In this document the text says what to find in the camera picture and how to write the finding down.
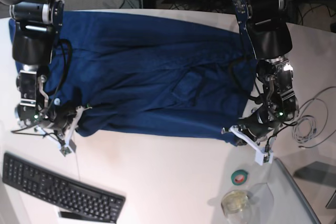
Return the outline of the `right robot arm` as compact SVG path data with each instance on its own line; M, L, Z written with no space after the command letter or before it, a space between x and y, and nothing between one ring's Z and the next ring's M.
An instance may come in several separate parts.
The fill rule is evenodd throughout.
M59 37L65 0L1 0L1 3L9 6L14 21L12 56L22 65L16 81L20 102L15 109L21 129L51 129L57 137L63 137L77 114L73 106L55 105L72 58L70 42ZM48 91L48 66L57 47L61 48L64 68L56 87Z

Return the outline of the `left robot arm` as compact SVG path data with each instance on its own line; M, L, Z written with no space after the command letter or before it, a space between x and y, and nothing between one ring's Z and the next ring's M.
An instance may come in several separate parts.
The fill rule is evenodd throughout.
M260 104L256 112L240 119L232 129L236 137L253 145L260 138L280 132L281 126L295 126L299 107L293 90L293 69L287 58L292 39L284 12L292 0L232 0L243 47L243 59L257 60L257 80L263 92L251 99Z

